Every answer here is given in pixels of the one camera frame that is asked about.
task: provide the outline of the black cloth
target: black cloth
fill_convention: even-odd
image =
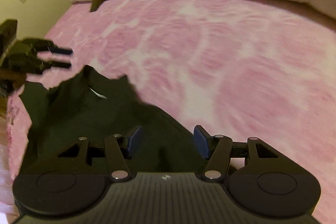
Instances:
[[[206,165],[193,135],[160,108],[141,102],[126,75],[110,80],[85,66],[50,90],[28,82],[20,98],[32,120],[21,170],[79,137],[88,137],[90,146],[103,147],[106,136],[125,135],[136,125],[142,126],[143,138],[127,161],[132,173],[201,172]]]

